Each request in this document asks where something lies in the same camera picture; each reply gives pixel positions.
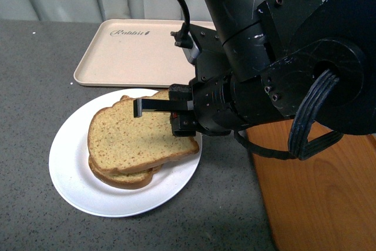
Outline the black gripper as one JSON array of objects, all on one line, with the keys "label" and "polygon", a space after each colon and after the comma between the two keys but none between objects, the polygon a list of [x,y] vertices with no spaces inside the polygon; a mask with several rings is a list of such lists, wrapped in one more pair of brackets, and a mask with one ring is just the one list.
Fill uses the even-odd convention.
[{"label": "black gripper", "polygon": [[172,134],[194,136],[228,135],[248,128],[245,106],[239,102],[241,93],[234,72],[215,32],[191,32],[200,48],[194,65],[195,77],[188,85],[172,84],[169,99],[137,98],[133,116],[143,112],[171,112]]}]

